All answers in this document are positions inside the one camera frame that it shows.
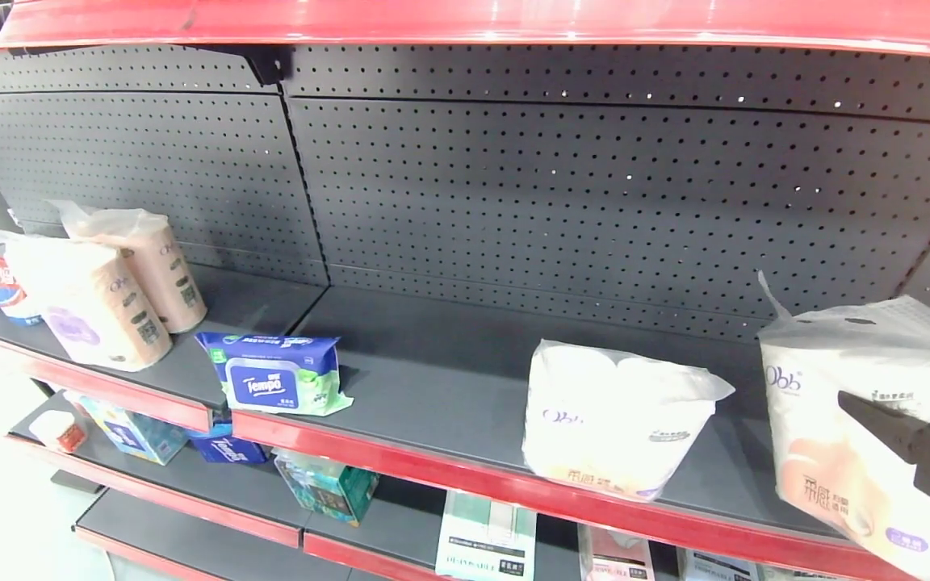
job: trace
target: gray metal shelf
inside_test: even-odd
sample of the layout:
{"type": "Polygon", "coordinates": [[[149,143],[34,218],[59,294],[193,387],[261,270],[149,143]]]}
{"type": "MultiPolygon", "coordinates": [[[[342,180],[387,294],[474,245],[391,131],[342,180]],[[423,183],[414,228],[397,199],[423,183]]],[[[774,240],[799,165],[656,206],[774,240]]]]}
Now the gray metal shelf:
{"type": "MultiPolygon", "coordinates": [[[[446,492],[442,489],[383,477],[361,526],[312,514],[304,532],[305,550],[311,551],[310,536],[317,534],[432,570],[436,567],[444,497],[446,492]]],[[[536,578],[540,581],[579,579],[576,523],[538,515],[536,533],[536,578]]]]}
{"type": "Polygon", "coordinates": [[[162,562],[180,563],[223,579],[334,581],[350,577],[345,566],[115,490],[100,496],[74,527],[131,545],[162,562]]]}
{"type": "Polygon", "coordinates": [[[523,418],[530,358],[540,339],[708,368],[737,393],[719,404],[658,504],[739,526],[838,538],[774,491],[756,345],[338,286],[326,291],[297,332],[342,337],[341,373],[355,401],[329,418],[288,416],[288,422],[519,474],[530,474],[521,452],[523,418]]]}
{"type": "MultiPolygon", "coordinates": [[[[63,399],[62,395],[56,394],[16,424],[10,435],[38,442],[29,426],[41,412],[49,409],[73,412],[70,403],[63,399]]],[[[302,529],[310,516],[310,512],[303,510],[296,503],[295,497],[289,492],[285,482],[282,482],[273,463],[267,462],[257,466],[210,463],[204,461],[192,445],[186,445],[167,466],[159,466],[119,451],[106,433],[96,426],[90,425],[87,431],[87,441],[71,456],[104,470],[118,472],[135,479],[138,483],[149,483],[187,494],[208,504],[218,504],[233,511],[246,512],[295,529],[302,529]]],[[[160,496],[155,496],[154,499],[160,499],[160,496]]]]}
{"type": "MultiPolygon", "coordinates": [[[[193,265],[192,274],[203,300],[210,307],[196,331],[219,333],[282,334],[289,330],[317,301],[324,288],[306,286],[217,268],[193,265]]],[[[173,335],[174,348],[155,365],[136,373],[98,366],[74,364],[45,324],[19,327],[0,313],[0,341],[115,378],[219,409],[224,396],[210,360],[197,345],[193,333],[173,335]]],[[[54,378],[42,378],[52,382],[54,378]]]]}

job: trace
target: blue wet wipes package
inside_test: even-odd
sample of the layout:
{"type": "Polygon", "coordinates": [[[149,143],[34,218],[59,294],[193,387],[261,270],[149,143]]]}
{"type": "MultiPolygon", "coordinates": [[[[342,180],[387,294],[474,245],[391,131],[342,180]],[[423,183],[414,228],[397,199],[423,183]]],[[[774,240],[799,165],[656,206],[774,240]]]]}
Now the blue wet wipes package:
{"type": "Polygon", "coordinates": [[[354,400],[339,391],[338,338],[196,333],[232,409],[328,416],[354,400]]]}
{"type": "Polygon", "coordinates": [[[268,461],[268,453],[257,442],[232,435],[232,424],[215,424],[209,433],[185,431],[207,462],[261,464],[268,461]]]}

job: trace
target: white floor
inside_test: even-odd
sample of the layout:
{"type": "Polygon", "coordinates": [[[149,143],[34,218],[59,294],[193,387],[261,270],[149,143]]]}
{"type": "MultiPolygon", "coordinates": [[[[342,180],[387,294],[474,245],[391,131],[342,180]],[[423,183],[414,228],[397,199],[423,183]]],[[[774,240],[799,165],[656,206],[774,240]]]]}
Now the white floor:
{"type": "MultiPolygon", "coordinates": [[[[0,579],[113,579],[106,555],[70,532],[94,497],[52,484],[55,468],[4,441],[42,401],[28,379],[0,368],[0,579]]],[[[170,579],[117,556],[113,563],[118,581],[170,579]]]]}

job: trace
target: red shelf edge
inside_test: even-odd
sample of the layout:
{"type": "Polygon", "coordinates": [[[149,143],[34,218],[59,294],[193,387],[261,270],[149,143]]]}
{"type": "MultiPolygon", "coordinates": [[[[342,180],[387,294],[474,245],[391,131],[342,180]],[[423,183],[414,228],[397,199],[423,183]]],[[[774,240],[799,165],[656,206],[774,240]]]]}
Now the red shelf edge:
{"type": "Polygon", "coordinates": [[[930,0],[16,0],[0,32],[0,48],[139,43],[754,44],[930,56],[930,0]]]}
{"type": "Polygon", "coordinates": [[[70,472],[70,474],[80,475],[84,479],[89,479],[107,488],[135,496],[137,499],[147,500],[149,503],[172,508],[178,512],[185,512],[189,516],[202,518],[215,523],[215,525],[222,525],[229,529],[253,534],[255,537],[265,538],[280,545],[287,545],[287,547],[291,548],[300,547],[300,529],[296,527],[280,525],[277,522],[246,514],[246,512],[221,507],[219,504],[196,499],[195,496],[170,490],[140,479],[134,479],[129,475],[96,466],[96,464],[68,454],[52,452],[51,449],[45,448],[43,445],[34,444],[34,442],[26,441],[23,438],[7,435],[6,439],[23,446],[28,453],[36,456],[41,461],[52,464],[52,466],[58,467],[60,470],[70,472]]]}
{"type": "Polygon", "coordinates": [[[332,538],[317,536],[317,534],[310,532],[304,532],[304,552],[315,556],[315,558],[322,558],[329,560],[329,562],[338,562],[340,565],[349,566],[350,569],[366,571],[379,577],[396,579],[397,581],[446,581],[447,579],[447,577],[437,575],[436,571],[426,569],[423,566],[388,558],[388,556],[354,547],[354,545],[333,541],[332,538]]]}
{"type": "Polygon", "coordinates": [[[210,409],[199,402],[157,392],[73,363],[29,352],[7,341],[0,340],[0,362],[14,367],[29,378],[74,389],[170,424],[201,433],[209,431],[212,425],[210,409]]]}
{"type": "Polygon", "coordinates": [[[127,543],[121,543],[114,538],[104,537],[102,534],[93,533],[89,529],[83,529],[80,525],[74,526],[74,534],[86,543],[96,545],[100,549],[122,556],[128,560],[139,563],[139,565],[150,567],[160,573],[166,573],[176,579],[185,579],[189,581],[222,581],[221,577],[214,577],[203,573],[203,571],[192,569],[191,566],[184,566],[173,560],[162,558],[159,555],[143,551],[140,548],[132,547],[127,543]]]}
{"type": "Polygon", "coordinates": [[[464,490],[588,525],[609,526],[669,545],[850,579],[913,579],[844,541],[767,527],[754,529],[665,504],[628,503],[531,474],[498,470],[421,449],[400,448],[279,416],[233,411],[232,417],[236,437],[325,456],[428,486],[464,490]]]}

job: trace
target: plastic wrap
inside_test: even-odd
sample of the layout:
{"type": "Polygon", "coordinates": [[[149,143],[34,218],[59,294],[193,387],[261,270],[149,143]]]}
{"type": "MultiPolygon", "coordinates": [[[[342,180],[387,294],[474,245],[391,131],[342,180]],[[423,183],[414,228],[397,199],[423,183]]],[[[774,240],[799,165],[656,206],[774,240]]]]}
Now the plastic wrap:
{"type": "Polygon", "coordinates": [[[523,455],[544,478],[653,500],[731,393],[705,369],[540,341],[523,455]]]}
{"type": "Polygon", "coordinates": [[[56,199],[49,203],[59,209],[63,229],[71,239],[121,251],[167,332],[189,331],[207,315],[207,305],[166,216],[146,210],[85,208],[56,199]]]}
{"type": "Polygon", "coordinates": [[[930,497],[915,467],[837,402],[845,391],[930,422],[930,309],[900,297],[791,316],[770,298],[778,317],[760,347],[777,493],[930,581],[930,497]]]}
{"type": "Polygon", "coordinates": [[[1,232],[5,260],[70,359],[138,371],[170,335],[115,248],[1,232]]]}

